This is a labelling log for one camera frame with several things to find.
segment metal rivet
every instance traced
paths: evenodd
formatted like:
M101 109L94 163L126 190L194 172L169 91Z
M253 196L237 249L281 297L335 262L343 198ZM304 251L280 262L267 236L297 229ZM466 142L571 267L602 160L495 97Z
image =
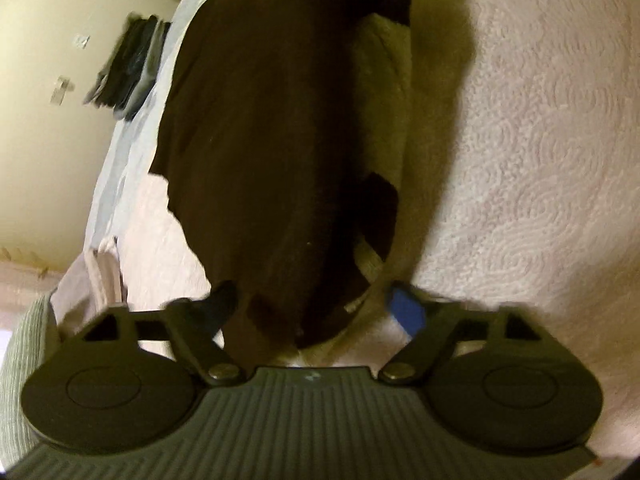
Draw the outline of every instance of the metal rivet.
M221 363L209 369L209 376L217 381L235 379L240 374L240 368L231 363Z
M413 377L415 375L415 368L407 363L389 363L382 368L382 373L387 379L400 381Z

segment green striped fabric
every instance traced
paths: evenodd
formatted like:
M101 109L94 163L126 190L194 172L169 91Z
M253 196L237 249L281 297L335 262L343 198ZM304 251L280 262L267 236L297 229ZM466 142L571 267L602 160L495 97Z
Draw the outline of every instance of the green striped fabric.
M60 346L50 296L39 297L22 316L0 368L0 461L5 469L37 443L22 415L20 392L31 373Z

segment blue tag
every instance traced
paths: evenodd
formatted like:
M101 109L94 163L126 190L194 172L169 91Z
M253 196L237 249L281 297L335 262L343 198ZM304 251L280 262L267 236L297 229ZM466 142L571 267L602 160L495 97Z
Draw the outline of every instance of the blue tag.
M386 309L411 338L427 326L427 313L424 307L412 294L402 288L391 289Z

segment wall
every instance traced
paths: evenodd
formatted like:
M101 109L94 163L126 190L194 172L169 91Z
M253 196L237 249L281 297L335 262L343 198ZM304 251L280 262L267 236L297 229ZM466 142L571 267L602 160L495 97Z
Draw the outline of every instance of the wall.
M40 295L53 290L61 277L58 272L0 262L0 330L13 330L20 315Z
M174 0L0 0L0 259L65 269L81 251L110 142L110 111L82 106L127 15L170 20ZM76 34L90 36L84 50ZM75 90L50 104L59 76Z

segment white sheet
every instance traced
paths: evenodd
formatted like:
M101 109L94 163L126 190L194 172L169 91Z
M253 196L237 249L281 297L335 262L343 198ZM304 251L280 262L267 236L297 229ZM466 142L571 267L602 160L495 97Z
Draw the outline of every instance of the white sheet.
M183 0L184 27L202 1ZM377 284L411 277L417 248L416 285L485 308L528 305L602 383L591 446L629 457L640 454L639 2L414 0L414 126ZM130 156L140 188L124 184L138 195L122 272L140 308L209 289L166 211L166 183L144 175L179 41ZM377 369L406 341L381 297L297 362Z

